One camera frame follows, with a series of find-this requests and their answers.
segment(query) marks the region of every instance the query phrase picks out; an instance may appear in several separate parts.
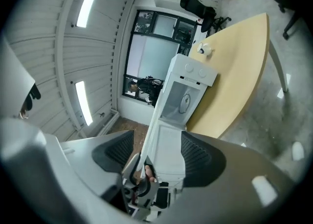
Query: curved table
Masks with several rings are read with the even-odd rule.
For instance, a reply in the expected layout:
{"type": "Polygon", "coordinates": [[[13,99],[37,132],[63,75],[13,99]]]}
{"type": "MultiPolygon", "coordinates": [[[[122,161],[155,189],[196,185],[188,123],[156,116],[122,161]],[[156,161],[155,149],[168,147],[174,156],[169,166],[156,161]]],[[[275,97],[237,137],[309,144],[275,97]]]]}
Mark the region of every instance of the curved table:
{"type": "Polygon", "coordinates": [[[218,76],[207,88],[187,122],[187,130],[219,138],[243,114],[253,98],[265,67],[268,52],[274,61],[283,91],[288,90],[286,75],[269,39],[267,14],[251,17],[201,41],[213,49],[210,56],[191,48],[190,57],[211,66],[218,76]]]}

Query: black mesh panel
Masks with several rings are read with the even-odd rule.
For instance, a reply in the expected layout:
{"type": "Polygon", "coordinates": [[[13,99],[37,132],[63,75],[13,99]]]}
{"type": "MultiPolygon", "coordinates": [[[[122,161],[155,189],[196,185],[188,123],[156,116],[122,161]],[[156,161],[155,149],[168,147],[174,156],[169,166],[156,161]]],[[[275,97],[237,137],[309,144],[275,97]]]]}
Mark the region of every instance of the black mesh panel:
{"type": "Polygon", "coordinates": [[[128,131],[92,151],[92,159],[107,172],[121,173],[134,149],[134,132],[128,131]]]}
{"type": "Polygon", "coordinates": [[[226,167],[224,154],[188,132],[181,132],[181,155],[185,160],[185,187],[204,187],[215,181],[226,167]]]}

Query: window frame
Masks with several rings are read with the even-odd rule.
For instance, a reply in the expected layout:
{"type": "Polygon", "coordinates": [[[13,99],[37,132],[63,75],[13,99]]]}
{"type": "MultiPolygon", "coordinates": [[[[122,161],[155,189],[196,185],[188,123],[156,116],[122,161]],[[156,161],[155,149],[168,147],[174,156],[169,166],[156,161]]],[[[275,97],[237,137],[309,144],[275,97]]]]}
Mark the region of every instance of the window frame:
{"type": "Polygon", "coordinates": [[[170,41],[170,42],[174,42],[174,43],[179,44],[178,49],[180,49],[181,46],[183,46],[183,47],[185,47],[185,48],[191,49],[191,46],[192,46],[192,43],[193,43],[193,41],[194,41],[194,37],[195,37],[195,34],[196,34],[196,30],[197,30],[197,22],[196,22],[196,21],[192,21],[192,20],[186,19],[186,18],[181,17],[181,16],[172,15],[172,14],[168,14],[168,13],[164,13],[164,12],[151,11],[151,10],[137,10],[136,18],[135,18],[135,21],[134,21],[134,24],[133,24],[133,27],[132,27],[131,37],[130,37],[129,44],[128,44],[128,49],[127,49],[125,70],[124,70],[124,76],[123,76],[124,81],[123,81],[123,91],[122,91],[122,95],[124,95],[124,96],[126,96],[126,97],[129,97],[129,98],[136,99],[136,100],[138,100],[138,101],[146,102],[144,99],[142,99],[142,98],[139,97],[139,93],[140,93],[141,91],[137,91],[136,94],[135,94],[135,96],[130,95],[130,94],[127,94],[127,93],[124,92],[125,78],[131,78],[131,79],[136,79],[136,80],[143,79],[143,78],[141,78],[141,77],[131,76],[131,75],[128,75],[128,74],[126,73],[126,72],[127,72],[127,66],[128,66],[129,54],[130,54],[131,45],[132,45],[132,41],[133,41],[133,36],[134,36],[134,35],[149,36],[149,37],[154,37],[154,38],[159,38],[159,39],[167,40],[167,41],[170,41]],[[150,23],[150,28],[149,28],[149,32],[148,32],[148,33],[135,32],[135,27],[136,27],[136,23],[137,23],[138,18],[139,18],[139,13],[142,13],[142,12],[144,12],[144,13],[153,13],[152,18],[151,18],[151,23],[150,23]],[[173,32],[172,37],[167,37],[167,36],[163,36],[163,35],[158,35],[158,34],[152,33],[153,30],[154,30],[154,28],[155,28],[156,20],[157,20],[157,16],[158,16],[158,15],[168,16],[168,17],[171,17],[171,18],[175,18],[175,19],[177,20],[177,21],[176,21],[176,24],[175,24],[175,29],[174,29],[174,32],[173,32]],[[179,28],[179,23],[180,23],[180,22],[185,22],[185,23],[188,23],[188,24],[194,26],[194,28],[193,28],[194,30],[193,30],[192,37],[191,37],[192,40],[191,40],[190,44],[182,43],[182,42],[180,42],[180,41],[175,40],[175,37],[176,37],[176,35],[177,35],[177,33],[178,33],[178,28],[179,28]]]}

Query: small white object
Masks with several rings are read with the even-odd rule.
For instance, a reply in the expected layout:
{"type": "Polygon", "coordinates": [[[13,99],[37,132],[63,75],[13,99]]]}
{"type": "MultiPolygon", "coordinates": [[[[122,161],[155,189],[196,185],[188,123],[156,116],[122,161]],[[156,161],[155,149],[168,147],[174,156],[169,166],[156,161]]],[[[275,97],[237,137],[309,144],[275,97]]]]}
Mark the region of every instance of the small white object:
{"type": "Polygon", "coordinates": [[[77,96],[78,96],[80,108],[83,112],[83,116],[84,116],[84,119],[86,121],[86,124],[87,124],[87,126],[89,126],[92,123],[92,117],[90,114],[88,101],[87,101],[87,97],[86,97],[85,83],[83,81],[81,81],[81,82],[76,83],[75,86],[76,86],[76,91],[77,91],[77,96]]]}
{"type": "Polygon", "coordinates": [[[210,55],[212,53],[212,48],[209,43],[200,43],[197,48],[197,52],[204,55],[210,55]]]}
{"type": "Polygon", "coordinates": [[[152,101],[151,100],[149,100],[149,98],[147,97],[147,98],[145,98],[145,100],[146,100],[146,102],[147,103],[152,103],[152,101]]]}
{"type": "MultiPolygon", "coordinates": [[[[287,79],[287,86],[289,85],[289,81],[291,79],[291,75],[290,74],[286,74],[286,79],[287,79]]],[[[277,97],[282,99],[284,97],[284,91],[283,89],[281,88],[277,94],[277,97]]]]}
{"type": "Polygon", "coordinates": [[[0,86],[2,89],[0,115],[18,117],[35,80],[20,63],[3,35],[0,37],[0,54],[0,86]]]}
{"type": "Polygon", "coordinates": [[[301,160],[304,159],[304,148],[301,142],[296,141],[292,145],[292,159],[293,160],[301,160]]]}
{"type": "Polygon", "coordinates": [[[191,59],[188,56],[177,54],[171,60],[171,63],[170,63],[170,66],[168,68],[168,72],[165,78],[163,91],[165,91],[167,82],[170,76],[172,75],[172,73],[178,77],[183,76],[185,78],[198,81],[210,87],[213,85],[217,76],[217,71],[214,70],[213,68],[207,65],[204,65],[200,61],[191,59]],[[188,72],[186,70],[186,64],[192,65],[192,68],[193,68],[192,72],[188,72]],[[199,71],[201,69],[203,70],[202,72],[205,72],[206,74],[205,76],[199,76],[199,71]]]}
{"type": "Polygon", "coordinates": [[[78,20],[77,20],[77,26],[79,27],[86,27],[88,16],[91,10],[91,6],[94,0],[84,0],[83,5],[80,9],[78,20]]]}
{"type": "Polygon", "coordinates": [[[201,78],[204,78],[206,76],[206,71],[203,70],[203,69],[200,69],[199,75],[200,75],[201,78]]]}
{"type": "Polygon", "coordinates": [[[65,155],[72,154],[72,153],[74,153],[74,152],[75,152],[75,150],[72,149],[72,148],[65,148],[65,149],[63,149],[63,153],[64,153],[65,155]]]}
{"type": "Polygon", "coordinates": [[[265,176],[253,178],[252,185],[263,207],[270,205],[278,197],[276,190],[265,176]]]}
{"type": "Polygon", "coordinates": [[[193,66],[192,66],[190,63],[188,63],[188,64],[186,64],[186,66],[185,66],[185,70],[186,70],[188,73],[191,73],[191,72],[194,70],[194,68],[193,68],[193,66]]]}

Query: table leg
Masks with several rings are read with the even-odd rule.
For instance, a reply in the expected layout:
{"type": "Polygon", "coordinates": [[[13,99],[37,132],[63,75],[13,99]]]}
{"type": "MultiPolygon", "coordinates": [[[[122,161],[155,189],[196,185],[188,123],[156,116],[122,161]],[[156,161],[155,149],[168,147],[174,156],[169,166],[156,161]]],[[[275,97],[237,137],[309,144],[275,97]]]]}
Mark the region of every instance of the table leg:
{"type": "Polygon", "coordinates": [[[268,48],[268,52],[272,58],[272,60],[274,61],[278,76],[279,76],[279,80],[280,83],[282,85],[282,89],[284,92],[288,91],[288,84],[287,84],[287,76],[284,72],[284,69],[282,67],[282,64],[279,60],[279,55],[277,54],[278,48],[275,49],[274,44],[272,42],[272,40],[269,40],[269,48],[268,48]]]}

